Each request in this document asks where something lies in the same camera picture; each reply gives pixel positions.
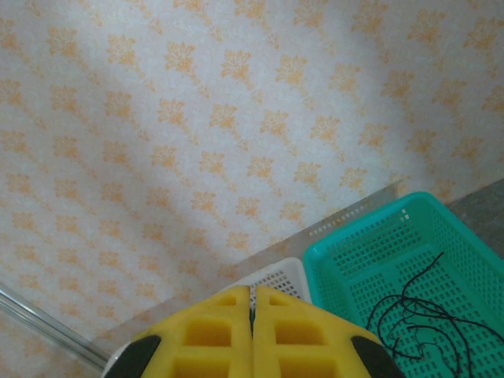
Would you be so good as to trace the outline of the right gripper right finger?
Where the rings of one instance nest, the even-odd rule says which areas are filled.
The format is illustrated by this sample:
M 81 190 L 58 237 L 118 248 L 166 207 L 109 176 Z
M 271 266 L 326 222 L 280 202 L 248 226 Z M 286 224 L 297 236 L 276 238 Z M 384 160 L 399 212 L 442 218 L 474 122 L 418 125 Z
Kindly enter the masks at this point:
M 406 378 L 372 332 L 271 287 L 255 297 L 253 378 Z

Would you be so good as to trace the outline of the teal perforated plastic basket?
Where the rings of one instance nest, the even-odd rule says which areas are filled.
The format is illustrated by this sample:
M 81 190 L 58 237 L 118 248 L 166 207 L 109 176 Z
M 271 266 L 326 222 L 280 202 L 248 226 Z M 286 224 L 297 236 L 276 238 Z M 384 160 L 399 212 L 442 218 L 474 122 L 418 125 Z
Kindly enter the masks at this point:
M 504 260 L 417 192 L 327 235 L 314 305 L 376 335 L 406 378 L 504 378 Z

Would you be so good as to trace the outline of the aluminium frame post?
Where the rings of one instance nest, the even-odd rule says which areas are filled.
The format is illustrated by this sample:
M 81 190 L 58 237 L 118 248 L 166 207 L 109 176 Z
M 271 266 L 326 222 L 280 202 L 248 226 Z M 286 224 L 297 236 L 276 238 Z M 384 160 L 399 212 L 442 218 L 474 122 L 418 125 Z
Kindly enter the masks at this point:
M 0 309 L 99 370 L 110 355 L 39 307 L 0 283 Z

